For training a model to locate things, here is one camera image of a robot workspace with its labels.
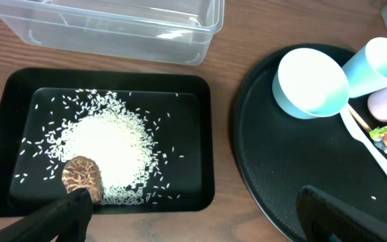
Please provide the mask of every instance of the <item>transparent storage box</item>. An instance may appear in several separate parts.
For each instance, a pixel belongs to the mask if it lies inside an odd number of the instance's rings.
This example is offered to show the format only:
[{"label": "transparent storage box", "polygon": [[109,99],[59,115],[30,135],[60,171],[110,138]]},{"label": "transparent storage box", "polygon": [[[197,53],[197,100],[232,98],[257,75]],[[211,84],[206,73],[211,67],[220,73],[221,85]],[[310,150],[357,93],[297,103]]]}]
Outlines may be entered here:
[{"label": "transparent storage box", "polygon": [[0,0],[0,18],[25,43],[200,64],[223,25],[224,0]]}]

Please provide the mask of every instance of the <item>chopstick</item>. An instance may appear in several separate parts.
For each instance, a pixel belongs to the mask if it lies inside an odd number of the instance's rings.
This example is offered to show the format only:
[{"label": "chopstick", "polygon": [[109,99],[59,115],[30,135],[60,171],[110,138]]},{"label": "chopstick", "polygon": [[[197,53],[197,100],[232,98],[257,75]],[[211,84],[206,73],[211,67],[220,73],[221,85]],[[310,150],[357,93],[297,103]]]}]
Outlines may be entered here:
[{"label": "chopstick", "polygon": [[370,131],[372,130],[370,128],[370,126],[368,126],[367,122],[365,122],[361,116],[349,105],[347,104],[347,107],[349,108],[349,112],[350,114],[353,116],[353,118],[355,118],[356,122],[368,133],[370,133]]}]

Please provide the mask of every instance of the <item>blue plastic cup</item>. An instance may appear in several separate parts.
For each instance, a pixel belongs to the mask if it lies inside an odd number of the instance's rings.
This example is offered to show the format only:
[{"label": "blue plastic cup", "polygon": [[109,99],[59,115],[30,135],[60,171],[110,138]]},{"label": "blue plastic cup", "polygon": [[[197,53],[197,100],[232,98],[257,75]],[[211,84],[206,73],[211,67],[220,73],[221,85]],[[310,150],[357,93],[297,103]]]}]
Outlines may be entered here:
[{"label": "blue plastic cup", "polygon": [[310,48],[298,48],[283,57],[272,89],[280,108],[300,119],[333,116],[349,100],[349,84],[341,67]]},{"label": "blue plastic cup", "polygon": [[370,40],[343,70],[349,80],[350,97],[360,97],[387,87],[387,38]]}]

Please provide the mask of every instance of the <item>wooden table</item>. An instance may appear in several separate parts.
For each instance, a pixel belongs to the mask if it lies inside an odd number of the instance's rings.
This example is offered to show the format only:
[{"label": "wooden table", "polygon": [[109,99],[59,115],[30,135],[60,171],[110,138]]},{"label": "wooden table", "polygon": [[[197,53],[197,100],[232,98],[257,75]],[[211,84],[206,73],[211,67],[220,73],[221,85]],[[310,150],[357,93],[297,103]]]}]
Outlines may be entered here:
[{"label": "wooden table", "polygon": [[[0,20],[0,98],[5,81],[24,67],[188,73],[212,92],[216,195],[201,212],[94,216],[87,241],[287,241],[246,189],[228,134],[231,101],[248,71],[281,47],[318,42],[359,50],[387,36],[380,10],[387,0],[226,0],[224,27],[197,67],[83,54],[24,44]],[[18,218],[0,218],[0,229]]]}]

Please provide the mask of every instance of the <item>black tray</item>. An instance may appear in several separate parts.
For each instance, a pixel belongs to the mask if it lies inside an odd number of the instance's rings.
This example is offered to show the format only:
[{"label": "black tray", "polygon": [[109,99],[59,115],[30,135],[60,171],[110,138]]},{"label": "black tray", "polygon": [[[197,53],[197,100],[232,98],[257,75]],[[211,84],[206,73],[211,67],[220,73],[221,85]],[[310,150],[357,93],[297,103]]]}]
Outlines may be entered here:
[{"label": "black tray", "polygon": [[[144,195],[153,193],[153,186],[166,186],[169,182],[169,189],[158,191],[162,198],[155,196],[136,206],[97,205],[94,213],[197,211],[211,203],[214,171],[210,90],[203,79],[189,75],[30,68],[8,78],[0,103],[0,216],[24,216],[66,194],[60,180],[65,164],[57,162],[60,167],[55,171],[55,179],[44,181],[49,173],[46,167],[51,165],[49,158],[44,153],[32,158],[35,150],[27,142],[22,143],[22,138],[41,140],[41,127],[49,128],[48,122],[60,125],[63,118],[73,120],[75,111],[64,109],[62,95],[77,94],[86,99],[86,94],[75,92],[78,88],[97,89],[101,95],[107,90],[115,91],[129,110],[148,110],[146,128],[161,118],[154,137],[159,143],[154,151],[166,152],[169,157],[167,165],[162,159],[159,161],[165,184],[158,175],[152,175],[143,189]],[[21,184],[23,173],[28,176]]]},{"label": "black tray", "polygon": [[[312,185],[387,223],[387,177],[364,145],[348,133],[339,115],[299,120],[274,100],[271,84],[282,57],[295,48],[314,48],[344,65],[353,53],[323,44],[279,50],[246,77],[234,103],[232,149],[240,173],[258,206],[289,239],[304,241],[296,197]],[[371,127],[367,96],[350,104]]]}]

